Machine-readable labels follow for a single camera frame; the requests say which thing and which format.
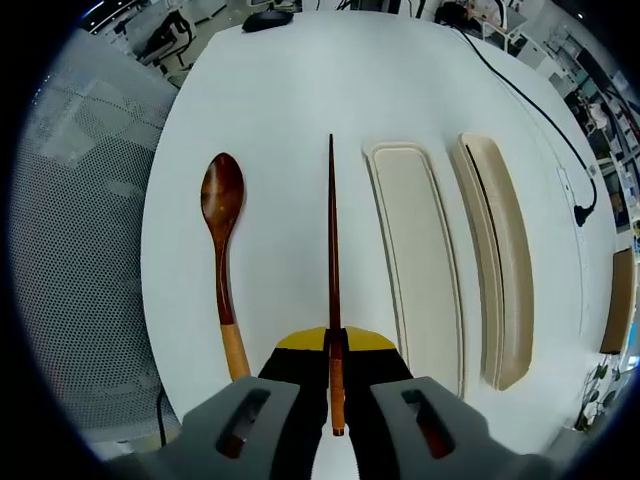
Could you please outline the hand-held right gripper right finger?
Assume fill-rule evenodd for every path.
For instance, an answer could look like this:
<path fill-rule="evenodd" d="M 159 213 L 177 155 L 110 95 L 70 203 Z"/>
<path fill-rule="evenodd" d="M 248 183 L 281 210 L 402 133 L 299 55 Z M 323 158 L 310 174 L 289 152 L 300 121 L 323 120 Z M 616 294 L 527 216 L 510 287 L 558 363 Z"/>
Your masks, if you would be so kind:
<path fill-rule="evenodd" d="M 430 377 L 414 377 L 393 342 L 343 330 L 345 415 L 362 479 L 488 479 L 486 420 Z"/>

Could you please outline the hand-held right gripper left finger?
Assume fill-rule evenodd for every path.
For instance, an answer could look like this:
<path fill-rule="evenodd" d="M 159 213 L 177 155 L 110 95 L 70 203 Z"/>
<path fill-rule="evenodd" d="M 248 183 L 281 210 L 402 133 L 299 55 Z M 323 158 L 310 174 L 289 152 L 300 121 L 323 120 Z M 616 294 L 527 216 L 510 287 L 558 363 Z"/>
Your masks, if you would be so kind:
<path fill-rule="evenodd" d="M 310 479 L 327 422 L 326 329 L 280 340 L 260 374 L 184 418 L 184 479 Z"/>

